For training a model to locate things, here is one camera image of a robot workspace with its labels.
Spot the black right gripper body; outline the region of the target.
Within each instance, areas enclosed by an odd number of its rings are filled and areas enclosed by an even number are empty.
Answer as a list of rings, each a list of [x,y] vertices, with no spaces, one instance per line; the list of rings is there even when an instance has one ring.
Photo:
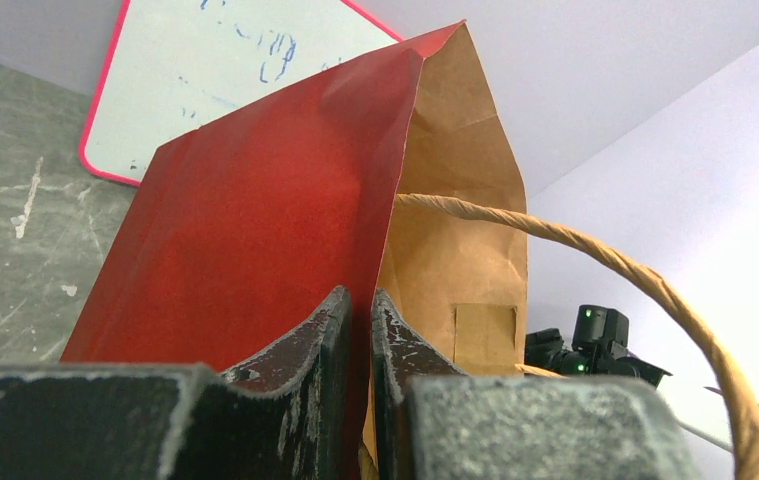
[[[623,376],[656,387],[668,372],[629,352],[629,327],[628,317],[616,309],[581,305],[571,342],[557,328],[529,333],[524,363],[565,376]]]

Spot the red paper bag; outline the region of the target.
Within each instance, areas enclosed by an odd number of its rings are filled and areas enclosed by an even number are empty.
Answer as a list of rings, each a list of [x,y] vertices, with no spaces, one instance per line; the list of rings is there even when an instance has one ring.
[[[759,407],[708,325],[654,270],[526,213],[463,23],[360,55],[159,147],[62,357],[224,369],[342,286],[353,326],[340,476],[356,479],[375,290],[443,340],[457,304],[525,307],[529,236],[587,254],[680,325],[721,388],[736,477],[759,479]]]

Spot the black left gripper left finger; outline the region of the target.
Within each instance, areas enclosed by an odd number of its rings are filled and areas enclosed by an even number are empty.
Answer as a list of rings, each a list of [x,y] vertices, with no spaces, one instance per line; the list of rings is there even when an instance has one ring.
[[[0,479],[336,479],[350,295],[222,373],[0,366]]]

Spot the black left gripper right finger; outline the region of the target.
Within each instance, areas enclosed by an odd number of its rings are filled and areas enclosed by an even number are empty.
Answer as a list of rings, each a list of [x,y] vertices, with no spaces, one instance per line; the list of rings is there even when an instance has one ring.
[[[669,407],[645,382],[470,376],[403,319],[371,309],[382,479],[697,479]]]

